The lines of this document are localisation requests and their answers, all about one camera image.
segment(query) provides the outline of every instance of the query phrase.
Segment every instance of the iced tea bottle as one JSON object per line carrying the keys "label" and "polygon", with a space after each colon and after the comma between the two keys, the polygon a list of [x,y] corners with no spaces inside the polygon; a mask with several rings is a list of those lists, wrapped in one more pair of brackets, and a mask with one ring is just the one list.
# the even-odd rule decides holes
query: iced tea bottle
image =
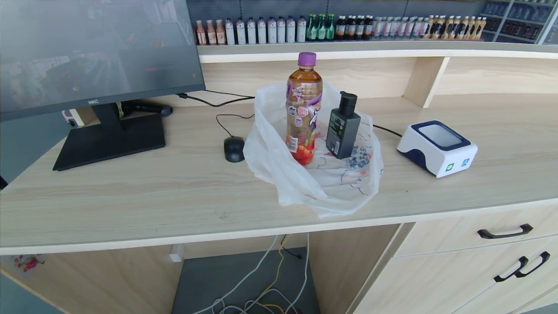
{"label": "iced tea bottle", "polygon": [[301,165],[314,158],[314,142],[323,83],[314,70],[315,53],[299,53],[299,69],[287,81],[287,138],[291,155]]}

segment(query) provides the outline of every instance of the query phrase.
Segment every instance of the white plastic bag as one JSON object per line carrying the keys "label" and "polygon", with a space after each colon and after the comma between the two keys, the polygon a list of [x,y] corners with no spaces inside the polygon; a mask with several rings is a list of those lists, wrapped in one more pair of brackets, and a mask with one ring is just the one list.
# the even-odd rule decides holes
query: white plastic bag
{"label": "white plastic bag", "polygon": [[285,84],[274,84],[256,91],[256,121],[244,146],[250,170],[257,178],[275,184],[283,206],[306,204],[320,217],[354,213],[378,193],[383,172],[372,117],[355,111],[361,120],[353,154],[346,159],[335,158],[326,148],[325,139],[331,110],[339,107],[341,95],[324,82],[314,159],[302,166],[285,144],[285,90]]}

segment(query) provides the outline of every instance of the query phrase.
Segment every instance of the black mouse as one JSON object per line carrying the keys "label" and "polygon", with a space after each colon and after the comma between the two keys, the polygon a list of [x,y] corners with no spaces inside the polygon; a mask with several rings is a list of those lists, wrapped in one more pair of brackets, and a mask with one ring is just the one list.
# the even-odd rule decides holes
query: black mouse
{"label": "black mouse", "polygon": [[225,159],[231,163],[244,160],[244,139],[240,136],[231,136],[225,139]]}

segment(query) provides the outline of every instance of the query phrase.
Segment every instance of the green bottle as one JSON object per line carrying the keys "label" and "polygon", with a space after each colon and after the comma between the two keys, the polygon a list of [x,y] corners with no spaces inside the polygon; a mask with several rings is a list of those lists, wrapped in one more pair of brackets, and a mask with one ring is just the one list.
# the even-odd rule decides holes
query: green bottle
{"label": "green bottle", "polygon": [[325,27],[325,14],[320,14],[320,22],[318,23],[318,40],[325,40],[328,29]]}
{"label": "green bottle", "polygon": [[328,15],[328,25],[326,26],[327,30],[325,33],[326,40],[333,40],[335,36],[335,16],[333,14]]}
{"label": "green bottle", "polygon": [[310,32],[312,31],[312,27],[316,22],[316,14],[310,14],[308,18],[308,24],[306,25],[306,40],[312,40],[310,36]]}

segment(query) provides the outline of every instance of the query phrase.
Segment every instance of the black handle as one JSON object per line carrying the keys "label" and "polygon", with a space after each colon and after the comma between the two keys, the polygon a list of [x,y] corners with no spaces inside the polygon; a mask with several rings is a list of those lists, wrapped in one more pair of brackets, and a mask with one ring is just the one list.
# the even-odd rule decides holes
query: black handle
{"label": "black handle", "polygon": [[550,254],[548,252],[544,251],[544,252],[541,253],[541,257],[542,257],[541,264],[539,264],[539,265],[537,265],[537,267],[531,269],[531,271],[528,272],[527,274],[523,274],[522,272],[519,272],[519,271],[515,272],[516,277],[517,278],[523,278],[523,277],[529,275],[530,273],[534,272],[535,270],[537,270],[537,268],[541,267],[544,263],[546,263],[546,261],[548,261],[550,259]]}
{"label": "black handle", "polygon": [[520,257],[519,258],[519,264],[520,265],[519,265],[518,269],[513,271],[509,276],[507,276],[505,278],[502,278],[502,277],[500,277],[500,275],[498,275],[498,276],[494,277],[494,281],[495,282],[502,282],[502,281],[508,279],[509,277],[511,277],[511,276],[515,275],[517,272],[519,272],[523,267],[525,267],[525,265],[527,265],[528,262],[529,262],[529,259],[527,259],[525,256]]}
{"label": "black handle", "polygon": [[520,236],[520,235],[526,235],[529,232],[531,232],[531,230],[533,230],[533,227],[531,227],[531,225],[529,225],[528,223],[519,226],[521,228],[521,232],[518,232],[516,234],[509,234],[509,235],[493,235],[491,234],[488,230],[486,229],[481,229],[479,231],[477,231],[477,233],[480,235],[481,238],[483,239],[502,239],[505,237],[512,237],[512,236]]}

